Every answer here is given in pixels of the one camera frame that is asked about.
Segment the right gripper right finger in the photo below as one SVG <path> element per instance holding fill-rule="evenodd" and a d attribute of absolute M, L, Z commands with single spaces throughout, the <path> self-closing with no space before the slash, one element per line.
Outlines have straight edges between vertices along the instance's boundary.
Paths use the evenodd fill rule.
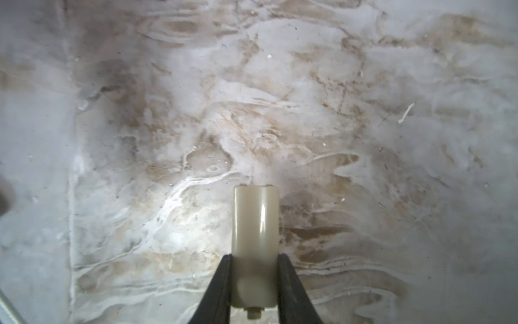
<path fill-rule="evenodd" d="M 323 324 L 289 257 L 277 259 L 277 304 L 280 324 Z"/>

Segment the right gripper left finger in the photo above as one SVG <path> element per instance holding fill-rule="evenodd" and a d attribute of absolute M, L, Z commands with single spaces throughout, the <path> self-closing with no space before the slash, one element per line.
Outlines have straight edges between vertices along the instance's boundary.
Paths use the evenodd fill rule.
<path fill-rule="evenodd" d="M 224 255 L 189 324 L 229 324 L 232 255 Z"/>

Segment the remote battery cover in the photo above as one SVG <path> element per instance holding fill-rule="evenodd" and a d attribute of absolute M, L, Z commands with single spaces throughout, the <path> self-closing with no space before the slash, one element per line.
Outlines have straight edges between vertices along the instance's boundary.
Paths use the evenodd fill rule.
<path fill-rule="evenodd" d="M 279 213 L 277 187 L 234 188 L 231 305 L 249 321 L 277 305 Z"/>

